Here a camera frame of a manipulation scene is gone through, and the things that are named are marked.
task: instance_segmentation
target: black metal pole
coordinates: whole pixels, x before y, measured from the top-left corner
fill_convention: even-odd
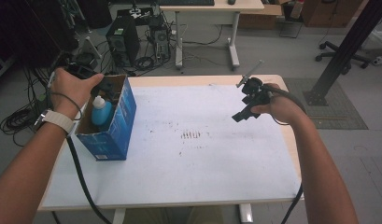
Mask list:
[[[309,105],[324,105],[328,90],[381,19],[382,0],[369,0],[313,89],[304,93]]]

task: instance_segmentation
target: table foot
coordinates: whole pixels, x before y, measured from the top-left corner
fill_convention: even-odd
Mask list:
[[[182,38],[179,39],[179,42],[176,46],[176,68],[181,69],[182,68]]]
[[[114,220],[112,221],[112,224],[122,224],[124,221],[125,214],[126,214],[125,208],[115,209],[115,215],[114,215]]]
[[[229,51],[231,52],[232,69],[234,70],[235,68],[240,66],[239,57],[237,56],[236,45],[235,44],[231,45],[231,38],[228,38],[228,42],[229,42]]]
[[[240,221],[241,223],[253,223],[252,210],[250,203],[240,203]]]

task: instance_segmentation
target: forearm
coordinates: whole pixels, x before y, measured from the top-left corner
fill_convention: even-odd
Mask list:
[[[0,223],[32,223],[64,139],[62,128],[45,123],[4,171]]]
[[[358,223],[345,183],[313,122],[301,115],[291,127],[298,147],[309,223]]]

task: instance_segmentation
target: white tabletop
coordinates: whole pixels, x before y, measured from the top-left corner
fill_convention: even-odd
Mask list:
[[[213,7],[160,6],[163,11],[256,11],[264,9],[261,0],[238,0],[229,5],[227,0],[215,0]]]
[[[256,203],[295,196],[300,182],[278,125],[267,115],[236,123],[231,116],[245,106],[244,94],[235,82],[219,84],[228,77],[191,86],[203,78],[183,77],[182,84],[163,87],[136,87],[131,79],[137,111],[127,161],[95,161],[73,137],[97,205]],[[64,144],[40,209],[82,207],[89,205]]]

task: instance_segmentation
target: wristwatch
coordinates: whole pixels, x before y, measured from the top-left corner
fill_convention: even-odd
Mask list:
[[[75,124],[74,121],[69,119],[66,115],[47,109],[42,112],[42,114],[36,120],[34,124],[34,130],[37,131],[45,122],[53,123],[63,128],[67,133],[71,133],[71,130]]]

